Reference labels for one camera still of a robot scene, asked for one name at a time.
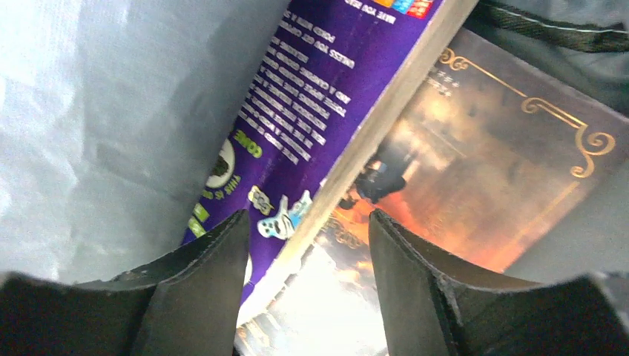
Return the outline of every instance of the stitching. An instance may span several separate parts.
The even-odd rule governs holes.
[[[624,33],[624,34],[629,34],[629,31],[623,31],[623,30],[583,30],[583,29],[572,28],[572,27],[554,26],[554,25],[551,25],[551,24],[545,24],[544,22],[532,19],[530,17],[526,17],[524,15],[521,15],[520,13],[514,13],[512,11],[503,9],[501,7],[497,7],[497,6],[490,5],[490,4],[485,4],[485,3],[480,3],[480,4],[484,5],[484,6],[487,6],[487,7],[491,7],[493,9],[495,9],[495,10],[498,10],[498,11],[502,11],[504,13],[508,13],[509,15],[519,17],[519,18],[521,18],[523,20],[526,20],[526,21],[529,21],[529,22],[535,22],[536,24],[539,24],[542,27],[555,28],[557,30],[568,30],[568,31],[575,31],[575,32],[583,32],[583,33]]]

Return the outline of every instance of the white plastic bag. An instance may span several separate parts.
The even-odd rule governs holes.
[[[176,248],[287,0],[0,0],[0,270]]]

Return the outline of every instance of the cartoon character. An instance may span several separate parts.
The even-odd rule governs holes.
[[[277,210],[277,214],[257,223],[258,232],[266,238],[273,236],[280,240],[287,240],[293,235],[297,225],[301,223],[311,204],[310,191],[304,191],[301,199],[295,202],[291,209],[288,210],[289,198],[283,195],[282,199],[280,199],[280,207]]]
[[[214,168],[212,168],[211,175],[214,177],[221,177],[223,174],[229,171],[229,163],[227,163],[227,161],[225,161],[225,159],[223,158],[224,151],[225,150],[223,149],[220,150],[220,154],[217,159],[217,164],[214,166]]]

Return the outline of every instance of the logo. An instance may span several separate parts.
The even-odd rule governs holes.
[[[311,204],[310,191],[304,191],[301,199],[295,202],[289,210],[289,198],[283,195],[277,214],[257,223],[258,232],[266,238],[276,237],[280,240],[287,240],[293,235]]]
[[[425,19],[433,0],[373,0],[373,2],[417,19]]]

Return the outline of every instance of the book cover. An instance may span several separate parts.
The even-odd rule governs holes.
[[[183,239],[249,209],[243,302],[442,2],[430,1],[421,16],[373,1],[290,3]]]
[[[461,30],[237,345],[247,356],[385,355],[368,247],[376,207],[502,272],[626,162],[628,140],[623,115]]]

